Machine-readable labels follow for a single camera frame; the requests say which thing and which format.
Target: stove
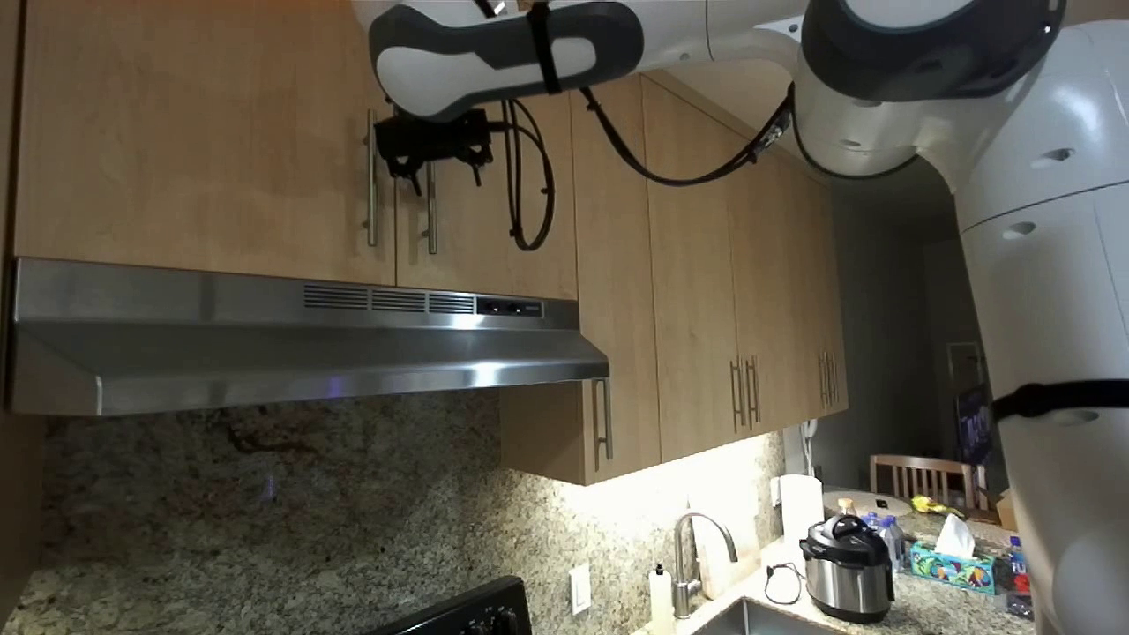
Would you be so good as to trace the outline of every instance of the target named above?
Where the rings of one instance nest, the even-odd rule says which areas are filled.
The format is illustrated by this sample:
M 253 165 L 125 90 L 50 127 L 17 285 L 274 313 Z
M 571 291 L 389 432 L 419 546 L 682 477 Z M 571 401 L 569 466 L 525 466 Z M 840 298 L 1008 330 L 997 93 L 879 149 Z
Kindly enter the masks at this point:
M 525 586 L 521 579 L 505 574 L 381 624 L 371 635 L 534 635 Z

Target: granite backsplash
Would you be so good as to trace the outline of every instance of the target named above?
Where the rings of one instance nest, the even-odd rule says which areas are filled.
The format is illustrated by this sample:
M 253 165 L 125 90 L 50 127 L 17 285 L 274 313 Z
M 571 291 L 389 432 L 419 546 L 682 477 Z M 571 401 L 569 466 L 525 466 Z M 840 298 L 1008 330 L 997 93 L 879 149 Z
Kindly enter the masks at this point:
M 616 635 L 647 624 L 688 501 L 746 555 L 775 537 L 781 466 L 765 434 L 600 488 L 525 477 L 498 458 L 489 393 L 62 421 L 41 565 L 2 635 L 366 631 L 494 574 L 525 579 L 536 631 Z

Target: sink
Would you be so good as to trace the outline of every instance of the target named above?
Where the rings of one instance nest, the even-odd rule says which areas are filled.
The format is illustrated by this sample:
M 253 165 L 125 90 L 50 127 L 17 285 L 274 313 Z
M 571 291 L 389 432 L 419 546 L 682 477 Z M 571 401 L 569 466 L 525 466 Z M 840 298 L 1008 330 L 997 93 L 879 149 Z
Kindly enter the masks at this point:
M 835 628 L 741 598 L 696 635 L 835 635 Z

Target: wall outlet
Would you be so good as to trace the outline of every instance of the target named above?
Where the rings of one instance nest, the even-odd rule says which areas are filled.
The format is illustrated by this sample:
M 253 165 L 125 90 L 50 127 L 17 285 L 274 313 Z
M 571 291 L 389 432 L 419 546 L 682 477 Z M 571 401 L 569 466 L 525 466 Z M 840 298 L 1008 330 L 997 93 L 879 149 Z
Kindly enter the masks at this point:
M 569 571 L 569 599 L 571 599 L 571 613 L 587 613 L 593 608 L 593 571 L 589 571 L 589 565 L 576 565 Z

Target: chair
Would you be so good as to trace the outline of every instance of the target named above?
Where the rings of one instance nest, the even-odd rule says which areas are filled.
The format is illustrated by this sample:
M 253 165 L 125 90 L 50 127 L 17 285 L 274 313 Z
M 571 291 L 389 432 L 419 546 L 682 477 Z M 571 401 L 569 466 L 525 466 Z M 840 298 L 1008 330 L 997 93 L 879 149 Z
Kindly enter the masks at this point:
M 928 454 L 870 454 L 870 492 L 894 497 L 930 497 L 950 508 L 987 511 L 983 466 Z

